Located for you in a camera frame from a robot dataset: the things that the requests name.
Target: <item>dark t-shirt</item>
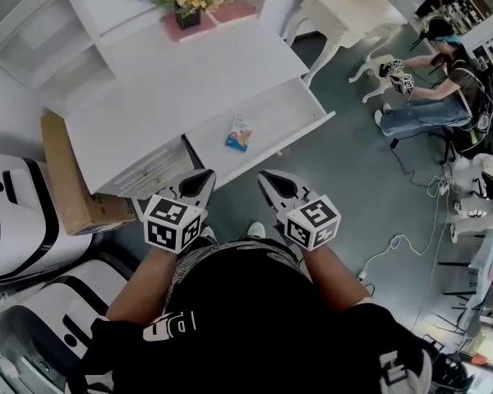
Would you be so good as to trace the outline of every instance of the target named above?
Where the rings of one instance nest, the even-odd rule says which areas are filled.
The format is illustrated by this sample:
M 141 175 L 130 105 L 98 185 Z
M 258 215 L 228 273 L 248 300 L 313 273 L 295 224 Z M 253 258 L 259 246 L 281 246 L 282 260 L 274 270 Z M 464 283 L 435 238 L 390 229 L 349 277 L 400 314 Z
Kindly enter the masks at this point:
M 331 313 L 292 252 L 270 240 L 188 254 L 165 315 L 147 328 L 98 320 L 92 331 L 67 392 L 102 384 L 115 393 L 301 386 L 380 393 L 380 356 L 397 351 L 419 373 L 424 346 L 380 306 Z
M 444 59 L 445 56 L 439 53 L 433 58 L 432 64 L 434 66 L 439 65 L 441 60 Z M 446 65 L 446 70 L 448 78 L 460 86 L 460 90 L 462 91 L 472 114 L 477 115 L 480 109 L 479 105 L 481 91 L 477 79 L 475 79 L 476 74 L 473 66 L 464 60 L 457 60 L 454 62 L 448 62 Z M 455 92 L 453 95 L 462 105 L 464 105 L 463 99 L 459 92 Z

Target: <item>snack package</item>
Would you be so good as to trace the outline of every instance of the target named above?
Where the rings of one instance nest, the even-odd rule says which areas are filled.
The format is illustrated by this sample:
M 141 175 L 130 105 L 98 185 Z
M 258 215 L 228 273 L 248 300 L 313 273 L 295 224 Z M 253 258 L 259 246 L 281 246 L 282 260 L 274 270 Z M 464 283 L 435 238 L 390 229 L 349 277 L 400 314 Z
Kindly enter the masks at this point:
M 251 136 L 252 130 L 248 128 L 247 121 L 244 118 L 236 117 L 225 144 L 233 149 L 246 152 Z

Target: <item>flower pot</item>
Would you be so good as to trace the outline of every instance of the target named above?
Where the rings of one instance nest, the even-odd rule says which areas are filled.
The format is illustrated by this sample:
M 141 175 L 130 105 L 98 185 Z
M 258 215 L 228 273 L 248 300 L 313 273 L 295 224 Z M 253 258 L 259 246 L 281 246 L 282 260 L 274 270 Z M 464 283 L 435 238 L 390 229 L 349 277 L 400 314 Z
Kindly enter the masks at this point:
M 181 13 L 177 13 L 177 10 L 179 10 L 181 7 L 177 4 L 177 2 L 175 2 L 173 5 L 175 10 L 175 20 L 177 21 L 177 24 L 179 25 L 181 30 L 200 25 L 200 9 L 197 9 L 197 11 L 195 13 L 192 13 L 191 15 L 182 17 Z

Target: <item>pink tray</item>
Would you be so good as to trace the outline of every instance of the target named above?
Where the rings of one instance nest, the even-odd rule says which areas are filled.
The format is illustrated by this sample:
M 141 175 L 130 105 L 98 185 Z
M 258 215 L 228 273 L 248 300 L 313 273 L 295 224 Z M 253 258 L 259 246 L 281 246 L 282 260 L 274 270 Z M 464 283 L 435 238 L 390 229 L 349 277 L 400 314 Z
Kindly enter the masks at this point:
M 232 4 L 224 4 L 212 16 L 219 23 L 227 23 L 243 17 L 254 16 L 256 11 L 244 0 L 236 0 Z
M 163 24 L 166 32 L 168 32 L 170 39 L 176 43 L 215 28 L 215 23 L 204 12 L 200 14 L 200 25 L 192 26 L 191 28 L 187 28 L 185 30 L 182 30 L 179 27 L 175 21 L 175 14 L 173 13 L 161 17 L 160 22 Z

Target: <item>small box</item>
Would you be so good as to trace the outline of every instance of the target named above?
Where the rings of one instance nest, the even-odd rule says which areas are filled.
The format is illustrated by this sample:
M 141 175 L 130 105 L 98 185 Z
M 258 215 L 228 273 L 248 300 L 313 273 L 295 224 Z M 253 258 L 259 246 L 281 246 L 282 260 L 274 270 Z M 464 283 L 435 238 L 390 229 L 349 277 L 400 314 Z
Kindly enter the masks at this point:
M 251 136 L 252 130 L 249 129 L 247 121 L 236 117 L 225 144 L 233 149 L 246 152 Z
M 312 251 L 336 236 L 341 218 L 329 197 L 322 195 L 287 213 L 285 236 Z
M 145 211 L 145 241 L 179 254 L 200 235 L 205 210 L 153 195 Z
M 76 163 L 66 122 L 54 113 L 42 117 L 42 137 L 57 211 L 69 235 L 111 231 L 135 220 L 131 201 L 90 195 Z

